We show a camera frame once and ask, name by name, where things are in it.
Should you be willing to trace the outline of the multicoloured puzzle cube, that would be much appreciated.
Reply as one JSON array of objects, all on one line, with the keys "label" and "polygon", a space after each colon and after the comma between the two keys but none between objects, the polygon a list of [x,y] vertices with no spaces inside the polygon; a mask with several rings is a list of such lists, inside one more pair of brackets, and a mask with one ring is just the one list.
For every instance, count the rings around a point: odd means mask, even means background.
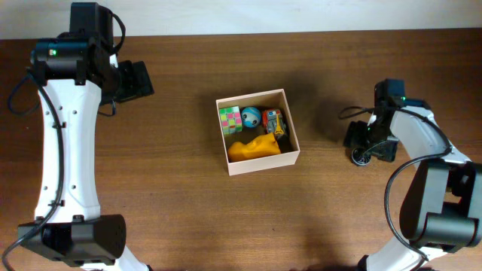
[{"label": "multicoloured puzzle cube", "polygon": [[238,106],[221,108],[218,113],[224,136],[238,133],[243,130],[243,121]]}]

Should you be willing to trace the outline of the black round fan wheel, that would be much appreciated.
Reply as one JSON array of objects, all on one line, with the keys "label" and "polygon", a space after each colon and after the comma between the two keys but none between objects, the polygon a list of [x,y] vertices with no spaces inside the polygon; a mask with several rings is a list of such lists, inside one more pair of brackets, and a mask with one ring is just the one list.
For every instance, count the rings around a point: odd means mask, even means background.
[{"label": "black round fan wheel", "polygon": [[364,148],[353,148],[350,159],[356,166],[367,166],[371,162],[371,152]]}]

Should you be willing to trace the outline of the blue toy ball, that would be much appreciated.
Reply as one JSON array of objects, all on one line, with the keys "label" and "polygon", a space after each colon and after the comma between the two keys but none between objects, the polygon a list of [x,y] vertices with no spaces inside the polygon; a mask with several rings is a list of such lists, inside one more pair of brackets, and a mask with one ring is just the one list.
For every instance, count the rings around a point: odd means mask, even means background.
[{"label": "blue toy ball", "polygon": [[244,127],[255,128],[261,122],[261,112],[255,107],[246,107],[241,112]]}]

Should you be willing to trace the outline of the red grey toy truck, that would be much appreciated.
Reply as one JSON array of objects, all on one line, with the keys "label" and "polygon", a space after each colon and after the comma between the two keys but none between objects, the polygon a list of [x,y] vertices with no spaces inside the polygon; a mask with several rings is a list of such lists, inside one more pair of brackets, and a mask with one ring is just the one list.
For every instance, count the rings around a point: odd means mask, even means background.
[{"label": "red grey toy truck", "polygon": [[288,135],[287,126],[279,109],[272,108],[263,111],[262,120],[266,133],[272,133],[276,140]]}]

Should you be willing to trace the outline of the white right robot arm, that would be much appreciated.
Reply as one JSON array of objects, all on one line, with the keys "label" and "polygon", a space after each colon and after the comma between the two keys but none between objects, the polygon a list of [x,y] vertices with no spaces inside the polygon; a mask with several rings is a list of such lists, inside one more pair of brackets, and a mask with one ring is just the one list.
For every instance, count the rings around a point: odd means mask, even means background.
[{"label": "white right robot arm", "polygon": [[[387,181],[383,208],[393,237],[378,252],[365,255],[358,270],[422,270],[429,261],[481,241],[481,165],[453,146],[436,124],[429,104],[409,99],[404,82],[385,79],[374,87],[374,106],[354,107],[370,119],[352,121],[343,140],[350,159],[366,166],[372,158],[392,162],[402,144],[410,159]],[[414,166],[415,176],[399,213],[390,215],[395,178]]]}]

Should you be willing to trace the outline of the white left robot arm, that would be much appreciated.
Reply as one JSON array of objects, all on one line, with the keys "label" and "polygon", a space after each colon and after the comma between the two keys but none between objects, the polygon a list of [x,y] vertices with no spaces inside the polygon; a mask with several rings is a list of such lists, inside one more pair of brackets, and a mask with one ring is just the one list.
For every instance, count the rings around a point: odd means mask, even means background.
[{"label": "white left robot arm", "polygon": [[128,249],[121,215],[103,215],[95,184],[99,107],[154,93],[143,62],[118,62],[119,16],[95,2],[71,6],[69,30],[40,39],[27,77],[38,88],[43,121],[41,192],[17,244],[85,270],[146,270]]}]

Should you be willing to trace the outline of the pink cardboard box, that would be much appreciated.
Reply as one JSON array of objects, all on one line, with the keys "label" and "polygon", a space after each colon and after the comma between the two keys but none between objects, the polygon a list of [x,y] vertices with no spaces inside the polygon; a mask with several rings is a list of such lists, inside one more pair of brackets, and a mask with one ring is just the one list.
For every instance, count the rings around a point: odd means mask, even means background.
[{"label": "pink cardboard box", "polygon": [[[224,147],[224,156],[227,163],[227,171],[230,176],[239,175],[248,172],[255,172],[265,169],[272,169],[281,166],[294,165],[300,154],[300,145],[298,143],[297,134],[291,117],[290,108],[283,89],[269,90],[259,93],[245,94],[242,96],[233,96],[230,98],[217,99],[215,101],[218,110],[218,126],[221,131]],[[246,145],[260,136],[263,131],[258,126],[256,128],[243,128],[242,131],[228,135],[224,131],[224,120],[221,119],[221,110],[238,106],[240,110],[245,107],[256,107],[262,109],[279,109],[282,113],[283,120],[287,124],[287,139],[283,139],[279,144],[281,153],[267,157],[253,158],[239,162],[232,161],[228,156],[228,148],[235,142],[242,142]]]}]

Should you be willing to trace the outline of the orange toy animal figure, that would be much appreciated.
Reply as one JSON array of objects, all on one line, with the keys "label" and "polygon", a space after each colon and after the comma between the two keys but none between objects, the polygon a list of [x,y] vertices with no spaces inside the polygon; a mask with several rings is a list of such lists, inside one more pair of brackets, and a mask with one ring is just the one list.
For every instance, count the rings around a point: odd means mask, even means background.
[{"label": "orange toy animal figure", "polygon": [[232,163],[277,154],[281,154],[281,150],[273,133],[257,136],[247,144],[234,142],[227,149],[228,159]]}]

